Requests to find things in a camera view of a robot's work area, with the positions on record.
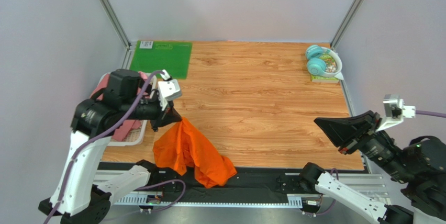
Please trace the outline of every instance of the white wall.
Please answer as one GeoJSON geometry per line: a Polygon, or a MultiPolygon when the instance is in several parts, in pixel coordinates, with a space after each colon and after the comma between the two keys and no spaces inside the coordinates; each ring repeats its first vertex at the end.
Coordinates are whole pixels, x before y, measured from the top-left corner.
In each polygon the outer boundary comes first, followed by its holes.
{"type": "Polygon", "coordinates": [[[74,109],[123,56],[99,0],[0,0],[2,223],[43,222],[74,109]]]}
{"type": "MultiPolygon", "coordinates": [[[[384,95],[395,93],[417,109],[446,113],[445,39],[445,0],[365,0],[337,48],[354,112],[383,115],[384,95]]],[[[401,148],[423,135],[444,142],[445,122],[417,116],[387,132],[401,148]]],[[[387,182],[393,203],[409,206],[401,186],[387,182]]]]}
{"type": "Polygon", "coordinates": [[[110,0],[131,41],[329,42],[353,0],[110,0]]]}

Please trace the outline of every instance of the metal frame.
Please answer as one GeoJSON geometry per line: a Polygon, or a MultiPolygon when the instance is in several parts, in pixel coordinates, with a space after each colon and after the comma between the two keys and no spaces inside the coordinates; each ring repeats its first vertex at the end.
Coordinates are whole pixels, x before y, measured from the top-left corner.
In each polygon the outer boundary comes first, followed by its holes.
{"type": "MultiPolygon", "coordinates": [[[[124,56],[124,60],[122,62],[121,67],[124,69],[128,69],[131,64],[131,60],[135,53],[136,42],[130,42],[122,25],[120,24],[109,0],[100,0],[102,6],[104,7],[107,16],[109,17],[113,27],[115,28],[123,46],[126,48],[126,53],[124,56]]],[[[330,45],[333,50],[336,49],[339,41],[341,40],[344,32],[346,31],[349,23],[354,17],[355,13],[358,11],[360,5],[363,0],[354,0],[349,11],[347,12],[344,20],[342,21],[338,31],[335,34],[335,37],[331,41],[330,45]]],[[[351,104],[350,94],[345,85],[344,81],[341,81],[341,87],[344,93],[345,102],[347,104],[347,108],[349,110],[349,114],[351,116],[355,115],[355,111],[351,104]]],[[[367,195],[368,197],[375,198],[380,200],[386,204],[390,204],[390,198],[387,193],[387,189],[385,187],[384,179],[380,174],[368,174],[368,160],[365,157],[362,157],[364,163],[363,171],[340,171],[340,181],[349,185],[353,189],[358,192],[367,195]]],[[[127,166],[126,163],[114,163],[113,164],[116,169],[120,169],[119,167],[124,165],[127,166]]],[[[124,171],[121,170],[98,170],[96,172],[94,183],[102,182],[117,176],[124,171]]],[[[286,175],[297,175],[299,171],[294,170],[294,172],[288,172],[286,175]]],[[[137,206],[151,206],[150,203],[146,203],[146,199],[148,195],[156,194],[156,192],[132,192],[119,200],[116,205],[137,205],[137,206]]],[[[279,203],[279,204],[245,204],[245,203],[197,203],[197,202],[181,202],[176,204],[177,206],[198,206],[198,207],[255,207],[255,208],[302,208],[302,200],[311,199],[313,197],[319,197],[319,195],[312,194],[287,194],[288,203],[279,203]]],[[[162,202],[156,206],[165,206],[170,202],[162,202]]]]}
{"type": "MultiPolygon", "coordinates": [[[[125,170],[97,170],[93,183],[111,180],[113,177],[124,173],[125,170]]],[[[286,176],[296,176],[299,173],[285,173],[286,176]]],[[[380,174],[350,174],[340,173],[339,181],[350,186],[352,189],[385,204],[391,204],[384,179],[380,174]]],[[[120,199],[115,205],[133,206],[166,206],[169,201],[162,201],[160,204],[148,203],[147,197],[150,195],[162,195],[162,192],[131,192],[120,199]]],[[[188,207],[250,207],[250,208],[302,208],[303,200],[319,198],[319,194],[287,194],[288,203],[219,203],[219,202],[179,202],[175,206],[188,207]]]]}
{"type": "Polygon", "coordinates": [[[346,16],[344,17],[344,20],[341,23],[341,26],[339,26],[338,31],[336,31],[336,34],[334,35],[333,40],[330,42],[330,46],[332,49],[336,49],[336,47],[339,44],[339,41],[341,40],[342,36],[344,35],[345,30],[347,29],[348,25],[350,24],[351,20],[353,19],[354,15],[358,11],[358,8],[361,6],[362,2],[364,0],[354,0],[352,5],[350,6],[349,11],[347,12],[346,16]]]}
{"type": "Polygon", "coordinates": [[[108,18],[110,18],[111,24],[116,30],[116,33],[118,33],[119,39],[121,40],[122,44],[124,45],[124,48],[128,51],[130,48],[130,41],[126,35],[126,32],[124,31],[124,28],[122,27],[121,23],[119,22],[118,18],[116,17],[115,11],[112,8],[112,5],[110,4],[109,0],[99,0],[102,4],[102,6],[105,9],[105,13],[107,13],[108,18]]]}

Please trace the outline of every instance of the teal headphones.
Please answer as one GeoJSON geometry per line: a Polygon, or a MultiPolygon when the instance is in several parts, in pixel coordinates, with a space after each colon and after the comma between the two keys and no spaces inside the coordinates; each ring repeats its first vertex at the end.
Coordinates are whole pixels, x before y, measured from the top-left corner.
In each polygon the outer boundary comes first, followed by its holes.
{"type": "Polygon", "coordinates": [[[321,47],[319,45],[312,45],[308,47],[308,49],[305,51],[305,56],[307,57],[307,70],[310,74],[316,75],[316,76],[324,76],[324,77],[336,77],[337,79],[344,80],[344,77],[342,76],[341,70],[342,70],[342,62],[339,56],[332,50],[321,47]],[[334,61],[336,62],[336,71],[326,72],[327,65],[325,64],[325,61],[320,59],[320,57],[323,54],[330,55],[334,61]]]}

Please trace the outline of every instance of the cable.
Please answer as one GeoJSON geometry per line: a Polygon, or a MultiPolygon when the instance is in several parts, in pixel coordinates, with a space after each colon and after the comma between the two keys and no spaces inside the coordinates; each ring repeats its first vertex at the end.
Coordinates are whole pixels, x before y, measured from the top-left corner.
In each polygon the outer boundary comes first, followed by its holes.
{"type": "MultiPolygon", "coordinates": [[[[152,80],[152,77],[157,75],[157,74],[165,74],[162,71],[154,71],[152,73],[150,73],[149,77],[146,79],[146,81],[144,82],[141,90],[145,91],[147,89],[147,87],[150,84],[150,81],[152,80]]],[[[134,109],[136,108],[136,106],[139,103],[139,100],[142,98],[142,96],[144,95],[144,92],[140,92],[138,94],[138,96],[136,96],[135,101],[133,101],[133,103],[131,104],[129,110],[124,114],[124,116],[118,121],[116,122],[116,124],[114,124],[112,127],[110,127],[109,129],[107,129],[106,131],[102,132],[101,134],[89,139],[87,142],[83,143],[81,146],[79,146],[76,151],[74,151],[73,155],[71,156],[71,160],[69,161],[68,165],[66,166],[66,170],[65,170],[65,174],[63,176],[62,179],[62,184],[60,186],[60,191],[59,191],[59,196],[57,199],[57,203],[54,205],[52,211],[50,212],[50,214],[48,214],[48,217],[45,219],[45,221],[43,222],[43,224],[47,224],[51,217],[53,217],[54,213],[57,211],[57,208],[60,205],[60,202],[63,199],[63,195],[65,193],[65,189],[66,189],[66,185],[68,183],[68,178],[70,177],[70,173],[71,170],[73,169],[73,165],[74,162],[76,161],[77,156],[79,155],[79,153],[85,148],[87,147],[89,144],[94,143],[95,141],[106,137],[107,135],[109,135],[112,131],[116,130],[118,127],[120,127],[122,125],[122,123],[130,116],[130,114],[134,111],[134,109]]]]}
{"type": "Polygon", "coordinates": [[[436,112],[427,111],[427,110],[416,110],[415,114],[446,118],[446,113],[436,113],[436,112]]]}
{"type": "MultiPolygon", "coordinates": [[[[137,189],[137,190],[151,189],[151,188],[154,188],[154,187],[158,187],[158,186],[162,186],[162,185],[170,184],[170,183],[174,183],[174,182],[180,182],[180,183],[183,184],[183,190],[181,191],[181,194],[178,196],[178,198],[176,200],[174,200],[173,202],[171,202],[170,204],[168,204],[167,206],[159,208],[159,209],[151,210],[150,212],[160,212],[160,211],[166,210],[166,209],[172,207],[174,204],[176,204],[183,197],[184,193],[186,192],[186,183],[184,183],[184,181],[182,181],[182,180],[174,179],[174,180],[164,181],[164,182],[161,182],[161,183],[158,183],[158,184],[154,184],[154,185],[150,185],[150,186],[143,186],[143,187],[140,187],[140,188],[137,189]]],[[[139,213],[139,212],[144,212],[144,211],[136,210],[136,211],[133,211],[133,212],[128,212],[128,213],[126,213],[124,215],[121,215],[121,216],[118,216],[118,217],[113,217],[113,218],[110,218],[110,219],[104,219],[102,221],[105,222],[105,221],[117,220],[117,219],[121,219],[123,217],[127,217],[129,215],[136,214],[136,213],[139,213]]]]}
{"type": "Polygon", "coordinates": [[[323,199],[324,199],[324,195],[323,194],[321,194],[320,195],[320,198],[319,198],[319,204],[322,206],[322,201],[323,201],[323,199]]]}
{"type": "Polygon", "coordinates": [[[167,206],[162,207],[162,208],[158,208],[158,209],[154,209],[154,210],[152,210],[152,212],[160,212],[160,211],[166,210],[166,209],[172,207],[174,204],[176,204],[183,197],[184,193],[186,192],[186,183],[184,183],[184,181],[182,181],[182,180],[174,179],[174,180],[169,180],[169,181],[164,181],[164,182],[161,182],[161,183],[158,183],[158,184],[154,184],[154,185],[151,185],[151,186],[143,186],[143,187],[138,188],[138,190],[151,189],[151,188],[154,188],[154,187],[157,187],[157,186],[162,186],[164,184],[174,183],[174,182],[180,182],[180,183],[183,184],[183,190],[181,191],[181,194],[178,196],[178,198],[176,200],[172,201],[167,206]]]}

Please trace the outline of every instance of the headphone ear cup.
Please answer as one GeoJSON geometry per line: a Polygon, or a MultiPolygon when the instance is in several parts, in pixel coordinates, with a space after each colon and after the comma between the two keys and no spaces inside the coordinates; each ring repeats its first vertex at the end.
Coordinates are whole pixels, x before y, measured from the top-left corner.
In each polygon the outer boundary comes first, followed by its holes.
{"type": "Polygon", "coordinates": [[[311,75],[321,76],[326,68],[325,61],[319,58],[310,59],[307,63],[307,70],[311,75]]]}
{"type": "Polygon", "coordinates": [[[308,49],[305,51],[305,56],[307,57],[307,60],[318,58],[324,53],[324,50],[319,45],[312,45],[308,47],[308,49]]]}

